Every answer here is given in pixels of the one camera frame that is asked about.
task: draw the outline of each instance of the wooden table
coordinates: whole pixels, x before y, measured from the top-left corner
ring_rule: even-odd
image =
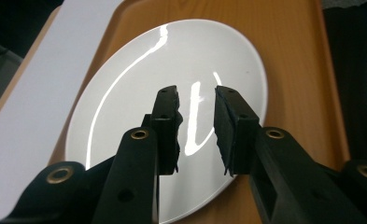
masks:
[[[126,0],[110,21],[82,89],[130,40],[164,23],[185,19],[220,21],[245,35],[258,50],[267,73],[265,125],[292,133],[315,161],[334,169],[342,167],[349,159],[346,135],[318,1]],[[50,162],[64,159],[65,132]],[[244,175],[214,201],[178,221],[259,222]]]

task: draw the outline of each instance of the plate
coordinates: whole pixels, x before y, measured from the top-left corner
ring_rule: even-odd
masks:
[[[96,73],[71,119],[66,159],[86,168],[116,154],[123,134],[151,113],[157,91],[177,85],[179,173],[161,176],[160,222],[198,210],[233,178],[225,176],[213,130],[215,88],[236,89],[263,123],[267,80],[259,54],[232,27],[216,21],[175,21],[118,50]]]

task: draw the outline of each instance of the brown tray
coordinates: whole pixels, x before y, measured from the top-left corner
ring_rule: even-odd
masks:
[[[258,50],[268,79],[266,126],[283,128],[311,157],[340,169],[346,135],[318,1],[126,0],[115,11],[82,89],[126,43],[170,21],[208,19],[241,32]],[[64,154],[65,131],[51,159]],[[179,223],[259,223],[247,176]]]

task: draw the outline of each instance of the black cloth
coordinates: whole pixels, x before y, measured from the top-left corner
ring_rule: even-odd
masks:
[[[367,3],[323,12],[351,158],[367,160]]]

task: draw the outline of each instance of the partially visible white dish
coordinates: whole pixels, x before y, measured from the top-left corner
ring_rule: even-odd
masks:
[[[215,88],[239,91],[263,123],[267,80],[259,54],[239,32],[216,21],[154,28],[117,51],[83,92],[69,125],[66,159],[87,168],[116,154],[122,135],[151,113],[157,91],[177,85],[179,173],[162,176],[160,222],[198,210],[233,179],[213,132]]]

